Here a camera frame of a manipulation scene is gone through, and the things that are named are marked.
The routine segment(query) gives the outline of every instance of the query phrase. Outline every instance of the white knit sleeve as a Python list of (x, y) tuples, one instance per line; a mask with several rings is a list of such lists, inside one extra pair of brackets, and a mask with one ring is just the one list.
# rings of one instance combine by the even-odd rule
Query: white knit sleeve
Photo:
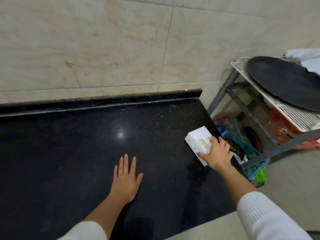
[(238, 203), (237, 212), (250, 240), (312, 240), (294, 220), (260, 192), (244, 195)]
[(58, 240), (107, 240), (102, 227), (94, 221), (82, 221)]

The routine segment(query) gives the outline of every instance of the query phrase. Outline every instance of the white cardboard box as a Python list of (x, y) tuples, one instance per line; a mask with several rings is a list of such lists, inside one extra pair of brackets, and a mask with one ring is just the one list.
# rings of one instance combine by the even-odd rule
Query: white cardboard box
[(207, 130), (205, 126), (202, 126), (199, 129), (195, 129), (187, 134), (185, 141), (191, 147), (192, 151), (195, 153), (197, 158), (200, 160), (203, 166), (207, 166), (208, 164), (198, 157), (198, 152), (209, 153), (211, 148), (210, 138), (212, 135)]

